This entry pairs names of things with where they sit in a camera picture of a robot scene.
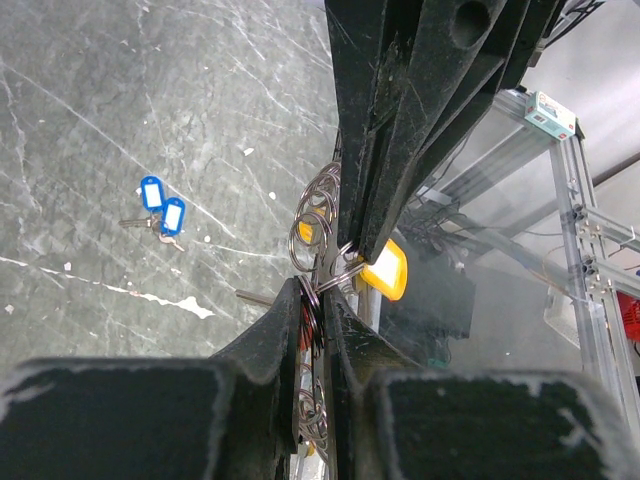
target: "white vein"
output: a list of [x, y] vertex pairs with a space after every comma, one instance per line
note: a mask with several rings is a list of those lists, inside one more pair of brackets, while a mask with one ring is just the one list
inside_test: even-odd
[[[28, 263], [20, 262], [18, 260], [14, 260], [14, 259], [11, 259], [11, 258], [5, 258], [5, 257], [1, 257], [0, 256], [0, 262], [11, 263], [13, 265], [17, 265], [17, 266], [20, 266], [20, 267], [34, 268], [36, 270], [40, 270], [41, 272], [49, 273], [51, 275], [56, 275], [56, 276], [61, 277], [61, 278], [64, 277], [64, 278], [67, 278], [69, 280], [76, 280], [76, 281], [80, 281], [80, 282], [91, 284], [91, 285], [97, 285], [97, 286], [106, 288], [107, 290], [110, 290], [112, 292], [125, 293], [125, 294], [131, 295], [132, 297], [135, 297], [135, 298], [142, 298], [142, 299], [148, 300], [150, 302], [157, 302], [161, 306], [172, 305], [174, 307], [181, 308], [182, 310], [186, 310], [188, 312], [191, 312], [191, 313], [197, 315], [198, 317], [200, 317], [200, 319], [202, 319], [202, 320], [204, 320], [207, 317], [215, 316], [215, 313], [212, 312], [211, 310], [208, 310], [208, 309], [198, 305], [198, 302], [197, 302], [196, 298], [193, 297], [193, 296], [189, 296], [189, 297], [185, 298], [184, 300], [180, 300], [178, 302], [173, 302], [171, 300], [167, 300], [167, 299], [164, 299], [164, 298], [157, 297], [156, 295], [153, 295], [151, 293], [140, 293], [140, 292], [137, 292], [135, 290], [127, 290], [126, 288], [115, 287], [113, 285], [108, 285], [108, 284], [103, 283], [103, 282], [96, 282], [96, 281], [93, 281], [93, 280], [87, 280], [86, 278], [78, 277], [76, 275], [71, 275], [71, 274], [68, 274], [68, 273], [65, 273], [65, 272], [59, 272], [57, 270], [52, 270], [50, 268], [38, 267], [38, 266], [35, 266], [35, 265], [29, 265]], [[221, 310], [221, 309], [217, 309], [217, 310], [219, 310], [223, 315], [232, 318], [231, 315], [229, 315], [224, 310]]]
[[31, 204], [34, 208], [36, 208], [40, 214], [42, 214], [42, 206], [36, 201], [33, 196], [33, 192], [31, 191], [31, 187], [29, 186], [29, 182], [27, 182], [27, 176], [24, 170], [24, 162], [25, 162], [25, 145], [27, 143], [27, 136], [24, 133], [24, 130], [20, 128], [20, 123], [18, 122], [18, 117], [13, 112], [11, 108], [14, 105], [13, 93], [9, 88], [9, 83], [7, 82], [6, 77], [4, 76], [4, 71], [2, 71], [2, 75], [0, 76], [0, 81], [4, 86], [5, 92], [7, 93], [7, 109], [9, 110], [9, 114], [12, 118], [12, 125], [18, 135], [18, 141], [16, 142], [15, 151], [18, 154], [18, 160], [20, 161], [20, 174], [22, 176], [22, 182], [24, 183], [24, 188], [26, 188], [29, 193], [29, 198], [31, 199]]
[[247, 70], [245, 68], [245, 66], [242, 64], [242, 62], [240, 62], [240, 60], [238, 60], [236, 57], [234, 57], [233, 55], [231, 55], [230, 53], [227, 52], [227, 55], [229, 55], [231, 58], [233, 58], [233, 60], [236, 62], [236, 65], [238, 66], [238, 68], [240, 68], [240, 70], [242, 70], [244, 73], [246, 73], [247, 75], [249, 75], [251, 78], [253, 78], [256, 82], [258, 82], [260, 84], [260, 86], [264, 89], [264, 91], [267, 94], [267, 97], [269, 97], [271, 99], [271, 101], [273, 101], [273, 103], [275, 103], [279, 108], [281, 108], [282, 110], [284, 110], [287, 113], [291, 113], [291, 110], [289, 110], [287, 107], [285, 107], [282, 103], [280, 103], [271, 93], [271, 90], [269, 90], [269, 88], [267, 88], [267, 86], [264, 84], [264, 82], [262, 80], [260, 80], [258, 77], [256, 77], [253, 73], [251, 73], [249, 70]]

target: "scratch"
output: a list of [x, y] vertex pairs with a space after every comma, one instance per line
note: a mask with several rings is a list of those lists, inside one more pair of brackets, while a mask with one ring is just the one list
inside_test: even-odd
[[143, 340], [155, 345], [158, 348], [158, 350], [160, 350], [162, 353], [166, 353], [167, 355], [171, 355], [169, 352], [165, 352], [163, 349], [161, 349], [160, 346], [158, 345], [158, 342], [156, 342], [153, 338], [149, 338], [146, 335], [142, 335], [140, 332], [136, 332], [133, 328], [125, 325], [124, 323], [120, 323], [120, 322], [118, 322], [116, 320], [111, 319], [111, 323], [113, 325], [117, 325], [119, 327], [122, 327], [125, 330], [127, 330], [128, 332], [131, 332], [134, 336], [136, 336], [138, 338], [141, 338], [141, 339], [143, 339]]
[[291, 110], [289, 110], [287, 107], [282, 105], [278, 100], [276, 100], [276, 98], [271, 94], [271, 91], [267, 88], [267, 86], [264, 84], [264, 82], [262, 80], [260, 80], [258, 77], [256, 77], [249, 70], [247, 70], [245, 68], [245, 66], [240, 62], [240, 60], [238, 60], [236, 57], [234, 57], [233, 55], [231, 55], [228, 52], [227, 52], [227, 55], [229, 55], [231, 58], [233, 58], [233, 60], [236, 62], [236, 65], [238, 66], [238, 68], [240, 68], [240, 70], [242, 70], [244, 73], [249, 75], [251, 78], [253, 78], [256, 82], [258, 82], [262, 86], [264, 91], [267, 93], [267, 96], [273, 101], [273, 103], [275, 103], [279, 108], [281, 108], [285, 112], [291, 113]]
[[[121, 287], [115, 287], [113, 285], [108, 285], [106, 283], [103, 282], [95, 282], [92, 280], [88, 280], [86, 278], [82, 278], [82, 277], [78, 277], [76, 275], [70, 275], [66, 272], [59, 272], [57, 270], [52, 270], [50, 268], [45, 268], [45, 267], [38, 267], [35, 265], [29, 265], [27, 263], [24, 262], [20, 262], [18, 260], [13, 260], [11, 258], [5, 258], [0, 256], [0, 262], [4, 262], [4, 263], [11, 263], [13, 265], [18, 265], [20, 267], [27, 267], [27, 268], [33, 268], [36, 270], [40, 270], [41, 272], [44, 273], [49, 273], [52, 275], [56, 275], [58, 277], [64, 277], [67, 278], [69, 280], [76, 280], [79, 282], [83, 282], [86, 284], [90, 284], [90, 285], [97, 285], [103, 288], [106, 288], [107, 290], [110, 290], [112, 292], [115, 293], [125, 293], [128, 295], [131, 295], [132, 297], [136, 297], [136, 298], [143, 298], [145, 300], [148, 301], [154, 301], [154, 302], [158, 302], [161, 306], [165, 306], [165, 305], [172, 305], [175, 307], [179, 307], [182, 310], [186, 310], [188, 312], [194, 313], [195, 315], [197, 315], [198, 317], [200, 317], [201, 320], [204, 320], [207, 317], [210, 316], [215, 316], [214, 312], [212, 312], [211, 310], [207, 310], [206, 308], [201, 307], [200, 305], [198, 305], [198, 302], [196, 301], [195, 297], [190, 296], [185, 298], [184, 300], [180, 300], [179, 302], [172, 302], [170, 300], [166, 300], [164, 298], [160, 298], [157, 297], [151, 293], [140, 293], [137, 292], [135, 290], [127, 290], [125, 288], [121, 288]], [[216, 308], [218, 311], [220, 311], [223, 315], [229, 317], [229, 318], [233, 318], [231, 315], [229, 315], [229, 313], [225, 312], [224, 310], [221, 310], [217, 307], [214, 306], [214, 308]]]
[[[358, 46], [356, 45], [356, 43], [353, 41], [353, 39], [349, 36], [349, 34], [347, 33], [347, 31], [344, 29], [344, 27], [342, 26], [342, 24], [340, 23], [340, 20], [338, 20], [338, 17], [336, 17], [334, 15], [334, 13], [331, 11], [331, 9], [329, 7], [326, 7], [326, 11], [327, 11], [327, 16], [331, 16], [331, 18], [333, 19], [333, 23], [334, 25], [338, 28], [338, 30], [341, 33], [341, 36], [343, 39], [347, 39], [349, 40], [349, 43], [351, 43], [351, 45], [353, 45], [353, 48], [356, 49], [356, 51], [360, 54], [362, 54], [362, 52], [360, 51], [360, 49], [358, 48]], [[371, 65], [371, 62], [367, 61], [367, 64], [369, 65], [369, 68], [371, 68], [371, 70], [375, 70], [373, 68], [373, 65]]]
[[329, 65], [327, 62], [325, 62], [323, 59], [321, 59], [320, 57], [318, 57], [315, 53], [311, 52], [310, 50], [307, 50], [306, 48], [304, 48], [302, 45], [300, 45], [298, 42], [296, 42], [293, 38], [291, 38], [289, 35], [286, 36], [286, 39], [289, 40], [291, 43], [293, 43], [296, 47], [298, 47], [300, 50], [302, 50], [303, 52], [305, 52], [307, 55], [309, 55], [309, 60], [311, 60], [313, 63], [315, 63], [316, 65], [320, 66], [320, 67], [324, 67], [328, 70], [333, 70], [333, 67], [331, 65]]
[[591, 435], [589, 430], [576, 419], [571, 410], [561, 408], [558, 410], [558, 414], [573, 426], [573, 430], [571, 430], [569, 435], [560, 438], [560, 442], [563, 445], [569, 448], [576, 448], [584, 441], [589, 444], [591, 448], [598, 450], [598, 441]]
[[320, 42], [320, 45], [322, 45], [322, 49], [324, 50], [324, 53], [326, 53], [327, 57], [329, 57], [329, 59], [331, 59], [332, 58], [331, 57], [331, 51], [327, 47], [326, 43], [324, 43], [324, 41], [322, 40], [323, 35], [320, 34], [320, 32], [317, 30], [316, 27], [318, 27], [318, 24], [316, 23], [315, 18], [311, 17], [311, 28], [316, 33], [316, 36], [318, 37], [318, 41]]
[[429, 118], [427, 115], [427, 112], [424, 110], [422, 99], [420, 98], [420, 95], [418, 95], [418, 91], [416, 90], [416, 87], [413, 86], [413, 82], [411, 80], [409, 80], [409, 86], [411, 87], [411, 90], [413, 90], [413, 93], [416, 95], [416, 98], [418, 99], [418, 103], [420, 104], [420, 110], [422, 110], [422, 114], [424, 115], [425, 118]]
[[61, 288], [62, 290], [66, 290], [62, 284], [60, 282], [58, 282], [55, 278], [53, 278], [51, 275], [45, 275], [45, 278], [51, 280], [53, 283], [55, 283], [59, 288]]
[[211, 21], [217, 23], [218, 25], [220, 25], [221, 27], [224, 27], [224, 22], [221, 22], [217, 18], [205, 15], [204, 13], [194, 12], [192, 10], [186, 10], [184, 8], [176, 8], [176, 7], [173, 7], [171, 5], [162, 5], [162, 8], [166, 8], [168, 10], [173, 10], [174, 12], [178, 12], [178, 13], [186, 13], [188, 15], [195, 15], [196, 17], [206, 18], [207, 20], [211, 20]]
[[242, 112], [238, 112], [236, 110], [228, 110], [229, 113], [234, 113], [236, 115], [240, 115], [241, 117], [245, 117], [245, 118], [250, 118], [251, 120], [255, 120], [256, 122], [260, 122], [260, 123], [264, 123], [266, 125], [270, 125], [272, 127], [278, 128], [280, 130], [288, 130], [290, 132], [293, 132], [295, 130], [291, 129], [291, 128], [287, 128], [287, 127], [283, 127], [282, 125], [278, 125], [276, 123], [273, 122], [269, 122], [268, 120], [263, 120], [261, 118], [258, 117], [254, 117], [253, 115], [247, 115], [246, 113], [242, 113]]
[[278, 168], [281, 168], [282, 170], [284, 170], [290, 177], [292, 177], [296, 182], [298, 182], [300, 185], [306, 187], [307, 183], [302, 181], [302, 179], [300, 179], [299, 177], [297, 177], [296, 175], [294, 175], [288, 168], [286, 168], [284, 165], [282, 165], [280, 162], [278, 162], [275, 158], [270, 158], [270, 160], [276, 164], [276, 166], [278, 166]]
[[227, 280], [224, 278], [224, 276], [220, 272], [218, 272], [215, 268], [213, 268], [211, 265], [209, 265], [204, 260], [200, 260], [200, 262], [205, 267], [207, 267], [211, 271], [211, 273], [213, 273], [215, 275], [215, 277], [218, 279], [218, 282], [220, 282], [222, 285], [224, 285], [228, 289], [235, 291], [235, 287], [233, 285], [231, 285], [229, 282], [227, 282]]
[[265, 197], [267, 197], [268, 195], [265, 193], [265, 191], [262, 189], [262, 187], [260, 186], [260, 183], [258, 182], [258, 179], [256, 178], [256, 176], [253, 174], [253, 172], [251, 171], [251, 169], [249, 168], [248, 165], [245, 165], [245, 168], [247, 169], [247, 172], [249, 172], [249, 175], [251, 176], [251, 180], [253, 181], [253, 189], [258, 192], [258, 194], [260, 195], [260, 197], [262, 198], [262, 204], [264, 205], [264, 207], [267, 209], [267, 211], [269, 212], [269, 215], [271, 215], [271, 217], [276, 221], [276, 223], [278, 225], [281, 225], [282, 222], [280, 221], [280, 219], [278, 217], [276, 217], [275, 213], [273, 213], [273, 210], [271, 210], [271, 207], [269, 206], [268, 201], [265, 199]]
[[229, 167], [230, 169], [235, 170], [235, 171], [236, 171], [236, 172], [238, 172], [238, 173], [242, 173], [242, 172], [240, 171], [240, 169], [239, 169], [239, 168], [234, 167], [234, 166], [233, 166], [233, 165], [231, 165], [229, 162], [227, 162], [224, 158], [219, 157], [219, 158], [218, 158], [218, 160], [220, 160], [222, 163], [224, 163], [224, 164], [225, 164], [227, 167]]
[[262, 55], [262, 53], [260, 53], [260, 50], [258, 50], [258, 48], [256, 47], [255, 43], [251, 41], [251, 39], [249, 38], [249, 35], [247, 35], [247, 32], [245, 32], [242, 29], [242, 27], [237, 25], [236, 22], [231, 22], [231, 24], [236, 28], [236, 30], [238, 30], [242, 34], [242, 36], [245, 38], [247, 43], [251, 45], [251, 48], [253, 48], [253, 51], [256, 52], [256, 54], [262, 59], [262, 61], [266, 60], [266, 58], [264, 58], [264, 55]]
[[31, 187], [29, 186], [29, 182], [27, 182], [27, 176], [24, 170], [25, 145], [27, 144], [27, 136], [25, 135], [24, 130], [20, 128], [18, 117], [16, 116], [13, 109], [11, 108], [14, 105], [15, 101], [13, 99], [13, 93], [9, 88], [9, 83], [7, 82], [7, 78], [4, 75], [4, 70], [2, 71], [1, 78], [2, 78], [2, 85], [4, 86], [4, 89], [7, 93], [7, 109], [9, 110], [9, 114], [13, 119], [13, 122], [12, 122], [13, 128], [18, 134], [18, 141], [16, 142], [15, 151], [18, 154], [18, 160], [20, 161], [20, 174], [22, 176], [22, 182], [24, 183], [24, 188], [29, 193], [29, 198], [31, 199], [31, 205], [33, 205], [33, 207], [40, 212], [40, 215], [42, 215], [42, 205], [40, 205], [40, 203], [38, 203], [38, 201], [34, 198], [33, 192], [31, 191]]
[[[46, 88], [42, 87], [41, 85], [37, 84], [36, 82], [34, 82], [33, 80], [31, 80], [29, 77], [27, 77], [26, 75], [23, 75], [22, 73], [18, 72], [17, 70], [13, 69], [12, 67], [10, 67], [9, 65], [7, 65], [6, 63], [2, 62], [2, 65], [7, 68], [10, 72], [13, 72], [14, 74], [16, 74], [17, 76], [19, 76], [20, 78], [22, 78], [23, 80], [25, 80], [26, 82], [29, 82], [31, 85], [33, 85], [34, 87], [36, 87], [38, 90], [40, 90], [42, 93], [44, 93], [45, 95], [47, 95], [48, 97], [52, 98], [53, 100], [55, 100], [58, 104], [60, 104], [62, 107], [64, 107], [65, 109], [67, 109], [67, 111], [69, 111], [70, 113], [72, 113], [73, 115], [76, 116], [76, 118], [78, 118], [78, 120], [84, 122], [87, 126], [89, 126], [90, 128], [92, 128], [93, 130], [96, 131], [96, 133], [98, 133], [100, 136], [102, 136], [105, 140], [107, 140], [111, 145], [113, 145], [114, 147], [116, 147], [118, 150], [120, 150], [120, 152], [125, 155], [128, 159], [130, 159], [133, 163], [135, 163], [138, 167], [140, 167], [142, 170], [144, 170], [145, 172], [151, 174], [151, 170], [149, 170], [147, 167], [145, 167], [142, 163], [140, 163], [133, 155], [131, 155], [127, 150], [125, 150], [125, 148], [123, 146], [121, 146], [120, 144], [118, 144], [113, 138], [111, 138], [109, 135], [107, 135], [104, 131], [102, 131], [98, 126], [96, 126], [94, 123], [92, 123], [89, 119], [85, 118], [84, 116], [82, 116], [80, 113], [76, 112], [69, 104], [67, 104], [64, 100], [60, 99], [59, 97], [57, 97], [56, 95], [54, 95], [53, 93], [51, 93], [49, 90], [47, 90]], [[233, 238], [234, 240], [237, 239], [237, 237], [231, 232], [231, 230], [229, 230], [229, 228], [227, 228], [227, 226], [222, 223], [220, 220], [218, 220], [215, 216], [213, 216], [211, 213], [209, 213], [207, 210], [205, 210], [202, 206], [200, 206], [199, 204], [197, 204], [194, 200], [192, 200], [191, 198], [189, 198], [188, 196], [184, 195], [183, 193], [181, 193], [178, 189], [176, 189], [173, 185], [166, 183], [165, 185], [167, 187], [169, 187], [171, 190], [173, 190], [178, 196], [184, 198], [186, 201], [188, 201], [189, 203], [191, 203], [197, 210], [199, 210], [200, 212], [204, 213], [207, 217], [209, 217], [211, 220], [213, 220], [216, 224], [218, 224], [218, 226], [220, 226], [220, 228], [222, 228], [222, 231], [224, 233], [226, 233], [227, 235], [229, 235], [231, 238]]]

